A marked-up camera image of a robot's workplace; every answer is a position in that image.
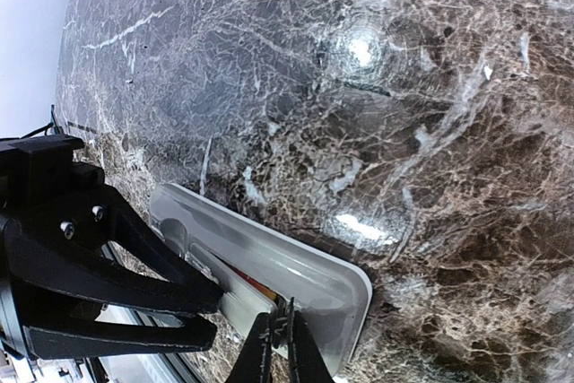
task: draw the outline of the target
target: marble countertop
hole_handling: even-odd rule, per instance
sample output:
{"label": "marble countertop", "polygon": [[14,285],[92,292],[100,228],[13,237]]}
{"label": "marble countertop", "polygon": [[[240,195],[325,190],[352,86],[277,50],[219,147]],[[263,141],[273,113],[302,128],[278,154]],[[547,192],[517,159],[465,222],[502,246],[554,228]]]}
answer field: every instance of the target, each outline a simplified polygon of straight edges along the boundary
{"label": "marble countertop", "polygon": [[177,182],[359,265],[341,379],[566,383],[573,24],[574,0],[70,0],[58,115],[142,215]]}

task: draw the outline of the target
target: metal screw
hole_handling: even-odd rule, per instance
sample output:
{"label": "metal screw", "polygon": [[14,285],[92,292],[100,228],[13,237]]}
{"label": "metal screw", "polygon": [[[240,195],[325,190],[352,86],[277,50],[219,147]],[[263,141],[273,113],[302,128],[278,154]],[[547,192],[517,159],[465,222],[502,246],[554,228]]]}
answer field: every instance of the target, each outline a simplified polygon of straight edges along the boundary
{"label": "metal screw", "polygon": [[99,205],[94,206],[91,209],[91,213],[93,214],[94,218],[96,219],[96,222],[100,222],[101,219],[104,218],[104,209]]}
{"label": "metal screw", "polygon": [[72,239],[75,234],[75,227],[72,222],[61,222],[60,229],[64,233],[66,239]]}

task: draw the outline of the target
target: gray plastic tray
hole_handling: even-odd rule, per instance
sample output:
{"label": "gray plastic tray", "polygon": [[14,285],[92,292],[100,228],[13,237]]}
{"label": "gray plastic tray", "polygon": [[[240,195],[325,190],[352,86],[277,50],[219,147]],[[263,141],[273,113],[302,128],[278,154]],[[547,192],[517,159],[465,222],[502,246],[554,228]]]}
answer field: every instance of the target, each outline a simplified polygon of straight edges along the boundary
{"label": "gray plastic tray", "polygon": [[294,297],[332,376],[351,359],[372,296],[360,268],[178,185],[155,189],[150,219],[181,255],[197,244],[284,298]]}

